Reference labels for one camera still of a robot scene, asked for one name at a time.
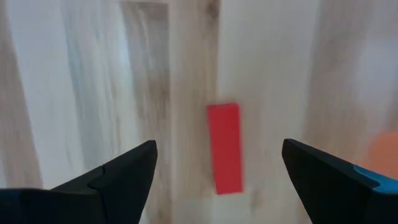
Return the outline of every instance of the red block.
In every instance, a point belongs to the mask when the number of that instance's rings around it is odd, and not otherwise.
[[[243,192],[239,105],[208,106],[216,194]]]

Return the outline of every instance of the wooden floor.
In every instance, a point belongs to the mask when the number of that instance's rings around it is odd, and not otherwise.
[[[49,189],[155,139],[141,223],[310,223],[283,139],[398,178],[397,10],[0,0],[0,187]],[[245,192],[219,197],[206,105],[227,101],[242,109]]]

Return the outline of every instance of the red rectangular block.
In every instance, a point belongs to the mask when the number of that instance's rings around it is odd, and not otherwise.
[[[243,192],[239,105],[208,106],[208,122],[216,193]]]

